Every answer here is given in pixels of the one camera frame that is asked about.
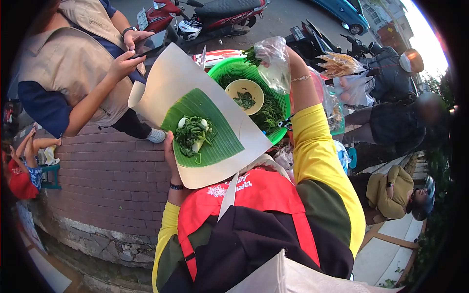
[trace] brick pavement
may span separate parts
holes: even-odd
[[[42,129],[36,137],[52,136]],[[63,138],[55,157],[61,160],[62,190],[47,190],[55,213],[104,229],[157,236],[170,180],[163,143],[86,125],[77,136]]]

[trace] asphalt road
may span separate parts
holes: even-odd
[[[207,3],[211,0],[198,0],[201,3]],[[344,29],[340,21],[317,4],[308,0],[271,0],[272,3],[264,10],[264,19],[257,19],[256,24],[251,31],[235,38],[223,38],[223,45],[218,44],[218,40],[212,40],[206,44],[207,51],[218,49],[247,49],[257,41],[268,37],[290,35],[290,28],[301,26],[301,20],[308,18],[322,33],[328,36],[332,42],[338,44],[342,51],[351,49],[351,44],[340,34],[347,35],[348,31]],[[111,4],[121,11],[129,20],[131,25],[137,24],[137,13],[142,9],[153,6],[152,0],[111,0]],[[185,4],[186,14],[192,16],[194,9]],[[357,36],[366,45],[376,41],[370,33],[363,36]]]

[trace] plastic stool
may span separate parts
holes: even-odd
[[[57,170],[60,169],[60,164],[55,164],[51,166],[41,165],[39,166],[42,169],[42,173],[45,173],[45,181],[42,181],[41,188],[48,188],[48,189],[62,189],[62,186],[59,186],[57,181]],[[49,181],[49,171],[54,173],[54,182]]]
[[[348,164],[348,167],[350,169],[353,169],[356,167],[356,149],[355,148],[349,148],[347,150],[348,157],[352,159],[352,161]]]

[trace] smartphone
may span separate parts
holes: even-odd
[[[130,59],[145,56],[151,53],[157,53],[164,45],[166,41],[167,30],[162,30],[154,35],[149,36],[143,40],[135,43],[135,55]]]

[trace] white helmet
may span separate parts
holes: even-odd
[[[194,20],[186,21],[185,19],[179,22],[177,27],[177,34],[186,41],[192,41],[197,38],[202,30],[202,24]]]

